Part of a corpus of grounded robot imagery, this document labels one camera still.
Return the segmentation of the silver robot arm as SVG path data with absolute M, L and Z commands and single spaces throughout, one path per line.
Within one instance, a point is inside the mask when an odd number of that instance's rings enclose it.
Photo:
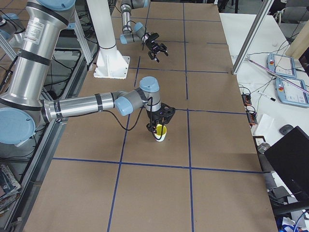
M 97 38 L 97 54 L 89 51 L 83 28 L 77 25 L 83 57 L 87 64 L 97 63 L 96 78 L 125 79 L 130 57 L 123 56 L 117 49 L 109 4 L 106 0 L 87 2 L 91 21 Z M 41 99 L 46 77 L 52 75 L 52 58 L 60 32 L 72 22 L 78 22 L 73 0 L 29 0 L 27 11 L 30 16 L 21 49 L 16 56 L 16 67 L 8 89 L 0 96 L 0 141 L 15 145 L 29 139 L 42 123 L 63 118 L 104 112 L 116 108 L 129 115 L 145 107 L 150 115 L 150 132 L 158 122 L 167 122 L 160 101 L 158 81 L 145 77 L 140 86 L 131 91 L 116 91 L 95 94 L 89 97 L 69 98 L 71 87 L 77 83 L 71 77 L 61 98 L 47 101 Z
M 158 53 L 164 53 L 168 56 L 168 48 L 163 44 L 158 44 L 156 39 L 159 34 L 156 32 L 148 32 L 146 27 L 141 23 L 135 23 L 131 19 L 131 11 L 138 8 L 146 8 L 149 5 L 149 0 L 121 0 L 120 12 L 122 16 L 122 34 L 120 41 L 122 44 L 134 42 L 142 42 L 149 49 L 148 56 L 151 60 L 159 62 Z

